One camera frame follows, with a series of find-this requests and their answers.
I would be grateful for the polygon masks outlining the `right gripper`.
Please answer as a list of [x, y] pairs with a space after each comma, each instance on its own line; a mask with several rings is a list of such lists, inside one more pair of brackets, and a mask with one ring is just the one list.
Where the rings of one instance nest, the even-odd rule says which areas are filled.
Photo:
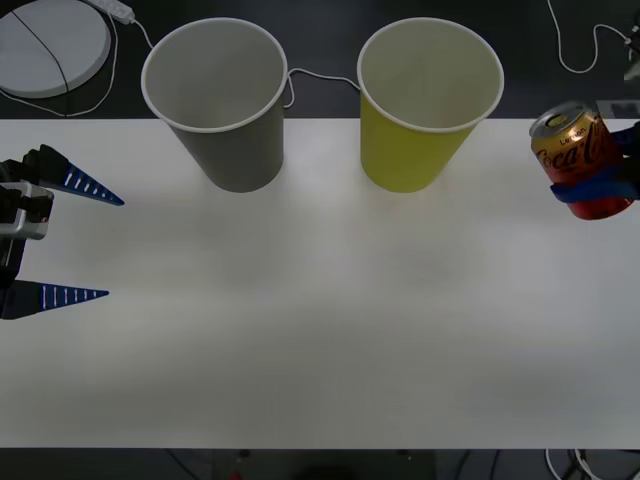
[[553, 184], [550, 189], [557, 200], [573, 204], [604, 198], [639, 199], [640, 122], [611, 135], [625, 156], [623, 167], [610, 167], [575, 185]]

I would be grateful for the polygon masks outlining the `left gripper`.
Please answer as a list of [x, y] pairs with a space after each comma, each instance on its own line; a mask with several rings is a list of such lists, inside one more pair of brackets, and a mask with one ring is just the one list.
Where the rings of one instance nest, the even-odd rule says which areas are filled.
[[[114, 206], [125, 204], [118, 195], [48, 145], [31, 149], [22, 163], [27, 169], [27, 178], [45, 188]], [[13, 282], [20, 268], [23, 248], [16, 242], [21, 242], [26, 218], [24, 185], [16, 165], [14, 160], [1, 162], [1, 319], [16, 320], [107, 296], [109, 292], [105, 290], [21, 280]]]

